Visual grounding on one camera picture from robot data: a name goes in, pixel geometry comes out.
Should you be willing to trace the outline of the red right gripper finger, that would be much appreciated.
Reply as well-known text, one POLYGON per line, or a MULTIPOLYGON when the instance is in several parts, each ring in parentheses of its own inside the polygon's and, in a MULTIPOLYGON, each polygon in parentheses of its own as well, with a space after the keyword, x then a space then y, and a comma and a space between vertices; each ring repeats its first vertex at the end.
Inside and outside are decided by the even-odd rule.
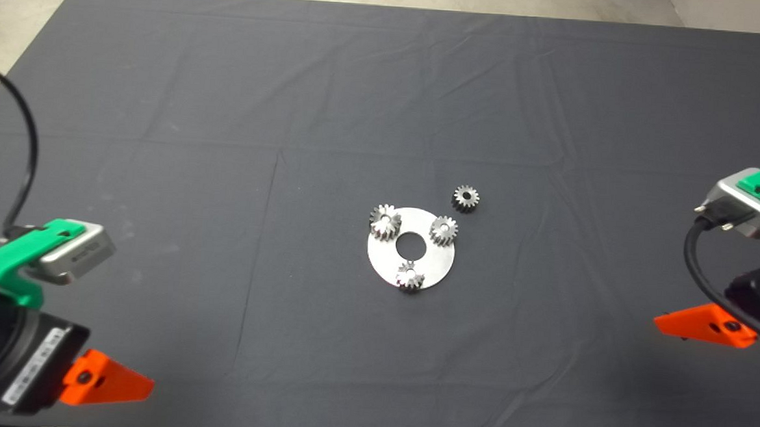
POLYGON ((654 318, 654 324, 663 335, 736 349, 750 348, 758 341, 757 332, 714 303, 662 314, 654 318))

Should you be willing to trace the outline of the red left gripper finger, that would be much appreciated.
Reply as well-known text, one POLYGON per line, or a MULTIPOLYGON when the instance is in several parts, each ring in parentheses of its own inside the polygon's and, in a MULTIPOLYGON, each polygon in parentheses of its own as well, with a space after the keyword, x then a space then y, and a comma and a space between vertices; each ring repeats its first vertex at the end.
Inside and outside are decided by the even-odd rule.
POLYGON ((71 364, 62 384, 61 402, 69 406, 144 401, 155 386, 151 378, 91 349, 71 364))

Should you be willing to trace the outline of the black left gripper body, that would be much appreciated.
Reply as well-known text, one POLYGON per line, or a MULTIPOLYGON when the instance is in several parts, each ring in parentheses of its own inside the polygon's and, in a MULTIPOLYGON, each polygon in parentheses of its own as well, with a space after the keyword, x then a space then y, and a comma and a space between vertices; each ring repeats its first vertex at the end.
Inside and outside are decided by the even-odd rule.
POLYGON ((20 311, 0 359, 0 413, 34 415, 55 404, 90 330, 41 311, 20 311))

